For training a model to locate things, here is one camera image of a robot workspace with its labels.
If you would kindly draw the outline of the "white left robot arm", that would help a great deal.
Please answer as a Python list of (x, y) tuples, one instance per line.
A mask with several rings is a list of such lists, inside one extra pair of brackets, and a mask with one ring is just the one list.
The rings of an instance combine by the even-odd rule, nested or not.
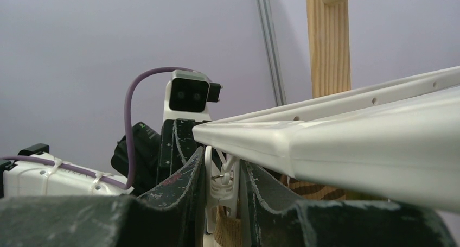
[(38, 143), (1, 159), (1, 197), (44, 195), (139, 196), (182, 168), (198, 145), (191, 132), (198, 122), (166, 120), (161, 133), (138, 122), (132, 127), (136, 171), (130, 188), (126, 138), (118, 141), (110, 160), (119, 175), (104, 173), (55, 157), (49, 145)]

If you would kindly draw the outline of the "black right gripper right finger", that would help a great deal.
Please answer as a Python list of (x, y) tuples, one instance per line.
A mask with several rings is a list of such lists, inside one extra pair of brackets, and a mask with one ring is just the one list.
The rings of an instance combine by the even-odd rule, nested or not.
[(243, 246), (455, 246), (439, 215), (389, 201), (306, 200), (240, 164)]

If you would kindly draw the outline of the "left wooden rack post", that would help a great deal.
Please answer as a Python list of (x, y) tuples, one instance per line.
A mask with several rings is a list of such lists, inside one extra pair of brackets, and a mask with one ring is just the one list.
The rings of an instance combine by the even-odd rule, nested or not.
[(306, 0), (314, 98), (350, 90), (349, 0)]

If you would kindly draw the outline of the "white clip drying hanger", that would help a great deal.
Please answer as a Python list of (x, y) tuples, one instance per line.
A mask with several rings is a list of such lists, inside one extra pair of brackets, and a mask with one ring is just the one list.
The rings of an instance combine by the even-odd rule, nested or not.
[(298, 180), (459, 211), (459, 67), (208, 122), (193, 136)]

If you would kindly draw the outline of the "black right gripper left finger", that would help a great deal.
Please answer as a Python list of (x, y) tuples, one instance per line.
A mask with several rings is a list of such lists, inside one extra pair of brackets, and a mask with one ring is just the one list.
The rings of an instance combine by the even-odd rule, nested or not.
[(202, 246), (204, 149), (144, 194), (1, 200), (1, 246)]

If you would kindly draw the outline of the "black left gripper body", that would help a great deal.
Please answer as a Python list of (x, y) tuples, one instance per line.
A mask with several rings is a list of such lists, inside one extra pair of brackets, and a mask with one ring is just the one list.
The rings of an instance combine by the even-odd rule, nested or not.
[(199, 124), (201, 123), (193, 119), (164, 121), (157, 162), (157, 184), (182, 168), (200, 146), (194, 140), (192, 133), (193, 127)]

